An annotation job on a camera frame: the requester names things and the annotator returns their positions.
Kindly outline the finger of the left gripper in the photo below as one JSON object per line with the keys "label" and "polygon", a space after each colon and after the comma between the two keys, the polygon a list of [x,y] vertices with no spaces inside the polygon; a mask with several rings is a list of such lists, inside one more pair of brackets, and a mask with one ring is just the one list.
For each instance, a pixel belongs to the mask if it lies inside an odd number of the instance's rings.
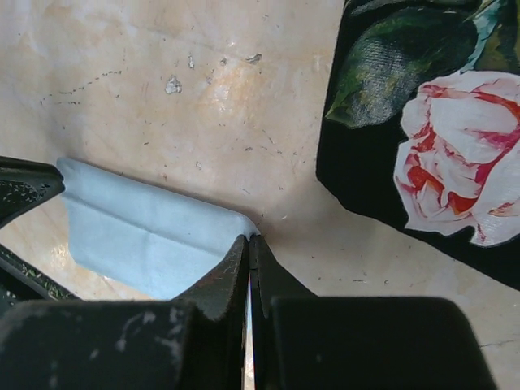
{"label": "finger of the left gripper", "polygon": [[1,227],[64,191],[63,176],[47,163],[1,157]]}

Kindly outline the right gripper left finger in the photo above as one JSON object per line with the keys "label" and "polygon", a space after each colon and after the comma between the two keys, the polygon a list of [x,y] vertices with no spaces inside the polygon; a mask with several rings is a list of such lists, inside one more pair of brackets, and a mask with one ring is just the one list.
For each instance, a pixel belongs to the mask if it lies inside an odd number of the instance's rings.
{"label": "right gripper left finger", "polygon": [[4,389],[241,389],[247,240],[167,301],[31,300],[1,318]]}

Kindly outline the light blue cleaning cloth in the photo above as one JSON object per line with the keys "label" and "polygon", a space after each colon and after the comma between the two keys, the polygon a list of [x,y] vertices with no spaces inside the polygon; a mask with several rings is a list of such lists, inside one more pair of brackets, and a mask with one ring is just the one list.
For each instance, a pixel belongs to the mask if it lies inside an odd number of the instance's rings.
{"label": "light blue cleaning cloth", "polygon": [[69,249],[79,265],[154,299],[180,295],[214,268],[239,235],[259,233],[245,215],[59,158]]}

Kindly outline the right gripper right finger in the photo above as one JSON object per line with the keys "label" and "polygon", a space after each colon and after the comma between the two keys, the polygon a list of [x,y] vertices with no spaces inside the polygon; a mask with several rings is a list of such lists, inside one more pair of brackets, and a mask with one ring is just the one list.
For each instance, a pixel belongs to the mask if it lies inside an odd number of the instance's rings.
{"label": "right gripper right finger", "polygon": [[440,297],[319,297],[249,242],[258,389],[493,389],[462,311]]}

